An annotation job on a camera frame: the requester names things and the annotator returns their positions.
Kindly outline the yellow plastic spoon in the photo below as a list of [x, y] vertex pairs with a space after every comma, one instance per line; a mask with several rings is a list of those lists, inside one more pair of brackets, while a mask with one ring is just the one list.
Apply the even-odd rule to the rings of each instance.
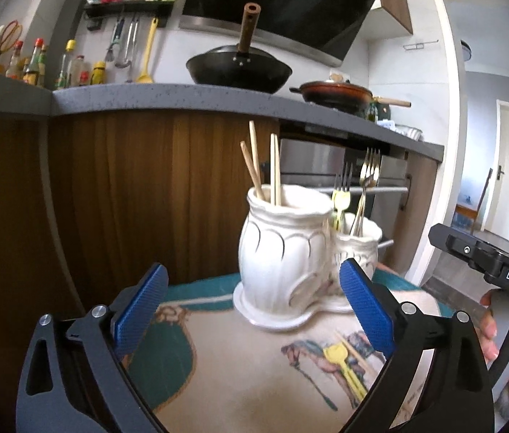
[[367, 389], [359, 380], [358, 376], [352, 368], [347, 364], [346, 360], [349, 357], [349, 352], [343, 343], [328, 346], [323, 349], [326, 359], [336, 364], [342, 372], [351, 392], [355, 395], [359, 402], [363, 401], [367, 395]]

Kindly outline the silver metal fork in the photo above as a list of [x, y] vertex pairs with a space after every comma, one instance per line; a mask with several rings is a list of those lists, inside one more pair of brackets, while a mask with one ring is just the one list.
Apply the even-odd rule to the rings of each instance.
[[352, 182], [352, 173], [353, 173], [353, 165], [351, 163], [346, 163], [341, 172], [341, 179], [339, 179], [337, 185], [334, 190], [346, 190], [350, 191], [351, 182]]

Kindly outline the yellow plastic fork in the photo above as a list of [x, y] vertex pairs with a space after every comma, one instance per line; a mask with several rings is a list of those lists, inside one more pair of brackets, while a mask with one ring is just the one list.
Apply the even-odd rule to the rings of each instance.
[[333, 228], [340, 231], [343, 226], [343, 219], [345, 219], [345, 211], [351, 203], [351, 192], [336, 189], [333, 192], [332, 201], [334, 206]]

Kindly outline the stainless steel oven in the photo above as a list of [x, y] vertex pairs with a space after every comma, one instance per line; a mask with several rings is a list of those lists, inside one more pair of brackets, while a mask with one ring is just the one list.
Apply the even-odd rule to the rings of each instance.
[[[336, 186], [348, 187], [351, 193], [349, 210], [356, 210], [362, 193], [360, 172], [365, 152], [293, 139], [283, 139], [280, 149], [284, 183], [326, 194], [331, 194]], [[378, 245], [381, 251], [394, 244], [394, 226], [399, 209], [409, 197], [410, 184], [406, 160], [381, 157], [378, 183], [369, 187], [365, 209], [365, 218], [382, 229]]]

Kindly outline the white ceramic utensil holder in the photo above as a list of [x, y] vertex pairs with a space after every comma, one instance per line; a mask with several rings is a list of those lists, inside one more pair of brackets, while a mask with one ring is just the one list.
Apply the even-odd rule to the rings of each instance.
[[262, 193], [252, 188], [246, 195], [249, 213], [239, 239], [235, 309], [267, 331], [290, 331], [320, 312], [351, 313], [339, 269], [352, 258], [372, 277], [382, 229], [367, 219], [362, 236], [354, 237], [349, 233], [354, 215], [346, 213], [343, 228], [334, 230], [332, 200], [318, 190], [283, 185], [281, 205], [271, 204], [268, 185]]

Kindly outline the wooden cabinet door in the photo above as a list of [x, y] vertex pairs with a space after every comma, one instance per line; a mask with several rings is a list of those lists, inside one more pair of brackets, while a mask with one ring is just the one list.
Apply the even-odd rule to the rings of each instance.
[[112, 294], [154, 262], [173, 284], [232, 274], [251, 179], [250, 131], [269, 157], [276, 119], [191, 110], [124, 110], [53, 119], [50, 179], [78, 290]]

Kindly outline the red-brown frying pan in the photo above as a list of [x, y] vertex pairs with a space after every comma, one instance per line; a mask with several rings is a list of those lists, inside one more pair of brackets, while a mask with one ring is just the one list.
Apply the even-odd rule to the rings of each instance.
[[290, 92], [301, 95], [305, 102], [341, 110], [354, 115], [365, 115], [372, 103], [410, 108], [409, 101], [377, 97], [362, 86], [346, 82], [311, 81], [290, 87]]

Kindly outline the black range hood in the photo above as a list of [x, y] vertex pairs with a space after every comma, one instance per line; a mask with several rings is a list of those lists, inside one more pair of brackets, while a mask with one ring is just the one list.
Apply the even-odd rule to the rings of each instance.
[[184, 29], [240, 32], [246, 4], [261, 8], [254, 39], [340, 66], [375, 0], [185, 0]]

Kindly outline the yellow cap oil bottle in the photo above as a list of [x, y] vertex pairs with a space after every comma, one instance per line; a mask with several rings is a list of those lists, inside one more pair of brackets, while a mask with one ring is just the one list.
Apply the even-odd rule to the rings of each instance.
[[70, 63], [73, 60], [76, 41], [74, 39], [67, 40], [65, 52], [62, 54], [60, 71], [55, 83], [56, 90], [62, 90], [69, 87]]

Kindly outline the yellow cap mustard jar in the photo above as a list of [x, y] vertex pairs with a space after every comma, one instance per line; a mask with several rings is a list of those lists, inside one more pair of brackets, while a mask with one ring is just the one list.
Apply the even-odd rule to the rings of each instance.
[[104, 61], [94, 63], [90, 84], [100, 85], [106, 83], [106, 63]]

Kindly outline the yellow hanging spatula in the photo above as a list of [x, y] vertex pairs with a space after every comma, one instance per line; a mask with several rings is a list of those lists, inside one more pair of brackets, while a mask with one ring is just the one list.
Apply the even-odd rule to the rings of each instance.
[[136, 79], [137, 83], [153, 83], [153, 79], [151, 77], [151, 74], [149, 73], [149, 63], [154, 43], [154, 36], [155, 32], [157, 31], [157, 28], [158, 28], [158, 18], [154, 18], [149, 28], [140, 74]]

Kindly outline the red cap sauce bottle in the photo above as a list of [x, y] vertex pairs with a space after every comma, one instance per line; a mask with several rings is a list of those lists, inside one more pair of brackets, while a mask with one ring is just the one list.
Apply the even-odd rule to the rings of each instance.
[[22, 81], [26, 84], [33, 86], [38, 84], [43, 42], [44, 40], [42, 38], [37, 38], [35, 40], [32, 55], [22, 75]]

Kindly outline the black wall spice shelf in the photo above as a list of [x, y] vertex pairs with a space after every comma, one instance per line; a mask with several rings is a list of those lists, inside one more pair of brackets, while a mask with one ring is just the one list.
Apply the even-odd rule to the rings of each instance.
[[125, 14], [141, 14], [158, 19], [158, 26], [165, 27], [174, 8], [167, 1], [123, 1], [113, 3], [86, 4], [81, 11], [83, 19], [106, 19]]

